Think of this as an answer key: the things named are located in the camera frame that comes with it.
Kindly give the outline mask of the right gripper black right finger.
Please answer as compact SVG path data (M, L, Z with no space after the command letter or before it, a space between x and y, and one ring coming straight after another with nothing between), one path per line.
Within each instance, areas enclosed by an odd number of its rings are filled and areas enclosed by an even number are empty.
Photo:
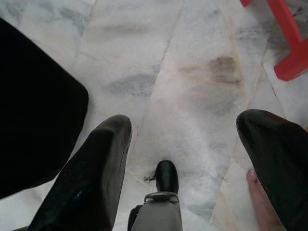
M308 133L271 112L248 109L237 132L257 177L288 231L308 229Z

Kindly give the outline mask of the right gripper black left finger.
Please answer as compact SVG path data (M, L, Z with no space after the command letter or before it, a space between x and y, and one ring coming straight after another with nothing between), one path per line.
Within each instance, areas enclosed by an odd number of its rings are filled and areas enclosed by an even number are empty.
M61 170L27 229L112 230L131 137L127 116L103 121Z

